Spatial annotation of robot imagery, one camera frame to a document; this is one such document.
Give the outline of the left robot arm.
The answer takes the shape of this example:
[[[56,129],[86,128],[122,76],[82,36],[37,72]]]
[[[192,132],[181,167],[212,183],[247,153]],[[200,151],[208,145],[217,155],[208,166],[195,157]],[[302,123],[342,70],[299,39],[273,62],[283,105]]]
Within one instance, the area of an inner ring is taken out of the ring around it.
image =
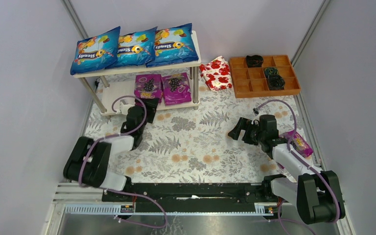
[[[119,132],[96,140],[79,137],[64,166],[64,177],[77,181],[80,186],[124,190],[131,180],[111,171],[109,160],[114,155],[138,148],[146,124],[153,122],[158,104],[158,98],[137,98],[131,95],[117,98],[112,103],[112,110],[116,114],[125,115]]]

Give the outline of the blue Slendy candy bag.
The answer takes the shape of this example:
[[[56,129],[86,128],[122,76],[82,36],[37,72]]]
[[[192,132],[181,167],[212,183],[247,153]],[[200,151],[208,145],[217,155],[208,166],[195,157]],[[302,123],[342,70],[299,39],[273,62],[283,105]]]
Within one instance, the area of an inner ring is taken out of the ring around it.
[[[121,27],[77,42],[70,74],[103,70],[118,60],[118,40]]]
[[[118,38],[117,60],[107,69],[143,66],[155,59],[155,34],[157,27],[121,35]]]

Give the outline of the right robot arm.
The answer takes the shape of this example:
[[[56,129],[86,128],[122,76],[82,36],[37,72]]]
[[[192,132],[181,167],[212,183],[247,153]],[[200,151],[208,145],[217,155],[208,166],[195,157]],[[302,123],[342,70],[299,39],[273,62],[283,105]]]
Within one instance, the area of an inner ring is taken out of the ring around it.
[[[306,224],[336,222],[346,216],[337,174],[310,165],[285,137],[279,134],[274,115],[258,120],[241,117],[228,136],[244,143],[258,145],[272,160],[284,167],[295,182],[283,175],[265,177],[262,186],[267,196],[275,196],[293,204]]]

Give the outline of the purple grape candy bag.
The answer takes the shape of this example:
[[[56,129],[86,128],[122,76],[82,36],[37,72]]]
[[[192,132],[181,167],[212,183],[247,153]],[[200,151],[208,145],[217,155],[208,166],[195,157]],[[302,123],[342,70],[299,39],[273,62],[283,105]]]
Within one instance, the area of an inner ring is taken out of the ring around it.
[[[191,102],[191,89],[186,72],[162,77],[166,106]]]
[[[163,98],[162,76],[160,74],[136,75],[134,95],[144,99],[158,99],[159,103]]]
[[[279,137],[285,138],[286,141],[292,138],[290,145],[294,149],[293,152],[295,152],[296,154],[298,153],[302,158],[304,158],[308,165],[313,165],[311,156],[314,151],[310,147],[310,145],[306,142],[306,140],[303,138],[302,135],[300,135],[298,132],[293,134],[293,130],[292,130],[292,131],[288,131],[288,132],[284,132],[280,134]]]

